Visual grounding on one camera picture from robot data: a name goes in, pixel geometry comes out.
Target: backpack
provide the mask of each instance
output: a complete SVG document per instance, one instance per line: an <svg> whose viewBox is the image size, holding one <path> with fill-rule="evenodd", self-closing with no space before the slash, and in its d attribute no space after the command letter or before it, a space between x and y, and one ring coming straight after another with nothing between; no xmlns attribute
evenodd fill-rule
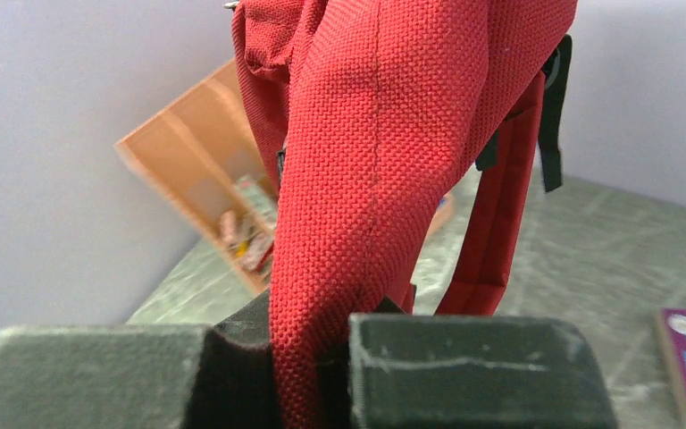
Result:
<svg viewBox="0 0 686 429"><path fill-rule="evenodd" d="M435 208L475 163L480 187L437 313L493 313L539 137L547 189L561 181L557 131L548 128L556 112L544 108L555 91L546 94L541 65L548 77L566 75L575 6L237 4L241 94L264 166L281 184L270 339L286 427L322 427L315 365L345 345L350 314L386 297L411 311L409 280ZM562 81L548 79L549 90Z"/></svg>

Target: seam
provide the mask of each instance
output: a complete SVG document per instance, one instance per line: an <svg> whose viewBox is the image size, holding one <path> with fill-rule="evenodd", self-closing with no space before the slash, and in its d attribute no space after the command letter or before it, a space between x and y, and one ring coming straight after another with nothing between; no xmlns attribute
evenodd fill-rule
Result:
<svg viewBox="0 0 686 429"><path fill-rule="evenodd" d="M525 93L527 92L527 88L524 90L524 93L520 97L524 97ZM533 104L533 106L528 107L524 110L522 110L520 113L516 114L512 119L506 120L507 121L513 121L517 118L521 119L520 116L529 113L532 109L534 109L536 104ZM473 298L477 296L477 287L478 285L481 284L493 284L496 287L501 287L503 285L498 285L492 281L492 279L489 279L487 277L487 271L488 271L488 257L489 257L489 248L491 246L491 243L493 241L496 241L495 238L498 236L498 228L502 228L502 224L506 223L506 218L504 219L499 219L499 213L504 213L502 210L504 198L503 196L508 192L509 186L512 185L511 183L511 175L514 173L514 169L518 167L518 164L520 163L519 160L519 148L516 149L514 148L514 144L516 141L519 141L519 124L515 124L512 130L512 134L507 141L508 147L506 148L506 161L504 162L503 165L503 178L501 179L501 185L499 187L498 193L496 195L497 199L495 201L495 204L493 206L493 224L490 226L490 234L488 235L488 241L485 243L485 251L483 252L482 256L482 262L480 264L480 270L478 271L477 275L477 280L475 284L473 285L472 291L467 295L466 300L464 301L464 304L462 305L462 312L465 312L466 307L469 305L470 302L473 301ZM506 248L508 248L509 243L508 241L502 243L502 245Z"/></svg>
<svg viewBox="0 0 686 429"><path fill-rule="evenodd" d="M249 13L248 11L246 13L246 19L249 21L252 21L254 23L271 24L271 25L276 25L278 27L283 27L285 29L296 29L295 25L288 24L287 22L278 22L278 21L268 20L268 19L261 18L261 17L256 16L256 15L253 15L252 13Z"/></svg>
<svg viewBox="0 0 686 429"><path fill-rule="evenodd" d="M375 240L373 234L377 232L378 222L377 213L379 206L378 190L380 188L380 148L381 148L381 65L380 65L380 42L381 42L381 7L382 0L378 0L375 5L375 29L374 29L374 147L372 148L372 199L370 202L370 231L367 241L367 258L366 258L366 277L362 282L362 288L366 282L370 282L374 275L373 270L373 255L375 252Z"/></svg>

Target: black strap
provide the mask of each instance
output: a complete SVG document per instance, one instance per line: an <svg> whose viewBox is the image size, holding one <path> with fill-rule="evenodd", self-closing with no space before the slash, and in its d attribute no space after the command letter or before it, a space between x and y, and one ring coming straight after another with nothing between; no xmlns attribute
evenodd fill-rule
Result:
<svg viewBox="0 0 686 429"><path fill-rule="evenodd" d="M277 153L277 187L282 183L282 171L285 170L285 148Z"/></svg>
<svg viewBox="0 0 686 429"><path fill-rule="evenodd" d="M490 167L498 164L498 131L493 133L490 137L490 141L474 160L474 165L477 167L478 172L488 170Z"/></svg>
<svg viewBox="0 0 686 429"><path fill-rule="evenodd" d="M556 51L548 58L542 70L546 74L546 92L543 95L543 113L540 116L538 147L543 170L543 187L550 192L562 185L561 150L558 130L564 108L569 64L572 62L572 37L564 36Z"/></svg>

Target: woven fabric texture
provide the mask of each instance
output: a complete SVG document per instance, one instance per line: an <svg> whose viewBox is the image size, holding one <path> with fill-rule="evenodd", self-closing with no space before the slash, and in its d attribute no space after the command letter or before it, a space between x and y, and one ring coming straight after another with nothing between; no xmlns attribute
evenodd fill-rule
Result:
<svg viewBox="0 0 686 429"><path fill-rule="evenodd" d="M482 173L451 283L435 313L492 315L508 284L540 130L543 72L498 126L498 164Z"/></svg>
<svg viewBox="0 0 686 429"><path fill-rule="evenodd" d="M277 182L271 341L283 420L324 427L315 361L404 303L440 198L569 29L576 0L241 0L238 78Z"/></svg>

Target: red shoulder strap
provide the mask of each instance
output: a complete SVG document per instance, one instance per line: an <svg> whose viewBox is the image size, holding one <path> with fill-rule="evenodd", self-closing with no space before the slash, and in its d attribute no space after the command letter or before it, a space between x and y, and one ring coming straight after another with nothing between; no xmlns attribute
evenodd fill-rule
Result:
<svg viewBox="0 0 686 429"><path fill-rule="evenodd" d="M456 270L436 314L491 315L504 295L540 128L545 75L498 128L498 164L482 173Z"/></svg>

